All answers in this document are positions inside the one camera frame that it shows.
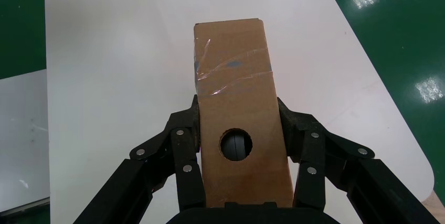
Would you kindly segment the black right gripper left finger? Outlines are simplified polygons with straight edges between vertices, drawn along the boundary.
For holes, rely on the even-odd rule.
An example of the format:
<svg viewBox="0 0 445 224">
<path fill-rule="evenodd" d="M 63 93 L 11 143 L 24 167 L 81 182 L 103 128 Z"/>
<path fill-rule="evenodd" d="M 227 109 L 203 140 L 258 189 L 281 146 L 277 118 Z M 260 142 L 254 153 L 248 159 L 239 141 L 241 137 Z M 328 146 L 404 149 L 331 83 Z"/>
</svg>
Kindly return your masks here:
<svg viewBox="0 0 445 224">
<path fill-rule="evenodd" d="M 130 151 L 75 223 L 140 223 L 153 195 L 175 175 L 180 211 L 204 207 L 206 195 L 197 162 L 199 106 L 172 113 L 164 130 Z"/>
</svg>

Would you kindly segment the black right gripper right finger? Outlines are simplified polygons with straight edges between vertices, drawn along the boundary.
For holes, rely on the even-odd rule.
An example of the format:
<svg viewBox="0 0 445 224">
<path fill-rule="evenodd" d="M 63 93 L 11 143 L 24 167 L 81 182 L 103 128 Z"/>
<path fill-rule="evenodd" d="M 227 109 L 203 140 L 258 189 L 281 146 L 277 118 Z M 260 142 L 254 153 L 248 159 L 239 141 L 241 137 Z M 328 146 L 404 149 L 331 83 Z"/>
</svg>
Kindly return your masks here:
<svg viewBox="0 0 445 224">
<path fill-rule="evenodd" d="M 293 206 L 324 212 L 325 183 L 346 193 L 363 223 L 436 223 L 372 149 L 328 131 L 279 101 L 287 156 L 299 165 Z"/>
</svg>

